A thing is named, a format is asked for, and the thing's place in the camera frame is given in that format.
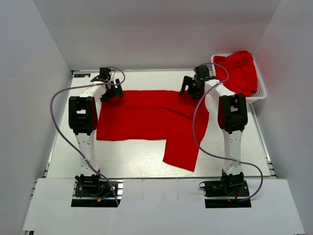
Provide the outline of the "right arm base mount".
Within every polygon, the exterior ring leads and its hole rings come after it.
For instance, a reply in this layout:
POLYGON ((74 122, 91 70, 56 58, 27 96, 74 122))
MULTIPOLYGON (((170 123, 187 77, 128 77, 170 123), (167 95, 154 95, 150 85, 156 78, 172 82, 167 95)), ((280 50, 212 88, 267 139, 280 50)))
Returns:
POLYGON ((247 182, 228 186, 222 179, 217 181, 202 181, 199 188, 204 191, 206 209, 237 209, 251 208, 250 199, 241 201, 250 196, 247 182))

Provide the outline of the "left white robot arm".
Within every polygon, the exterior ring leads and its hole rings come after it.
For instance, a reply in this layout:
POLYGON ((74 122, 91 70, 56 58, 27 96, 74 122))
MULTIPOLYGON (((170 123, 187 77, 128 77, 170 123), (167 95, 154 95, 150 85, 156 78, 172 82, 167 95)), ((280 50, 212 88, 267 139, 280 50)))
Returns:
POLYGON ((119 69, 102 67, 89 86, 77 96, 68 100, 68 123, 77 140, 81 173, 85 176, 100 177, 100 168, 95 156, 95 132, 98 127, 98 102, 114 97, 122 97, 121 83, 124 79, 114 79, 119 69))

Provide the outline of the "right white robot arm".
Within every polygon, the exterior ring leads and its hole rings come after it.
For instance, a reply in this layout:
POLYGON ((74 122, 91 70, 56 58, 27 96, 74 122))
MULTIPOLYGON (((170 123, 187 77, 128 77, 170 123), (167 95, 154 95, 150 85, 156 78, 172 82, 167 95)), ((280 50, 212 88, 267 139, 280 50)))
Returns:
POLYGON ((226 78, 220 80, 216 76, 211 76, 207 63, 199 65, 194 68, 195 75, 193 77, 185 76, 183 78, 180 94, 187 91, 192 98, 199 99, 192 121, 193 137, 199 150, 210 157, 224 160, 220 181, 210 183, 209 187, 213 191, 222 190, 226 195, 233 195, 244 184, 241 167, 241 139, 248 121, 246 97, 244 94, 237 94, 224 86, 224 82, 230 78, 226 68, 216 63, 211 63, 211 65, 224 70, 226 78), (223 157, 205 151, 196 139, 196 115, 208 94, 218 105, 217 122, 224 136, 223 157))

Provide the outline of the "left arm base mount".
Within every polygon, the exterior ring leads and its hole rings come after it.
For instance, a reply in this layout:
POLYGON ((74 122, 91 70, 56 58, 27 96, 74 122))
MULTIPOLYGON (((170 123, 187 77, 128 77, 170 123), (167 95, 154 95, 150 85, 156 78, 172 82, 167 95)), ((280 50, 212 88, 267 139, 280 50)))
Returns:
POLYGON ((98 175, 75 176, 71 207, 73 208, 116 208, 122 199, 123 181, 101 179, 98 175))

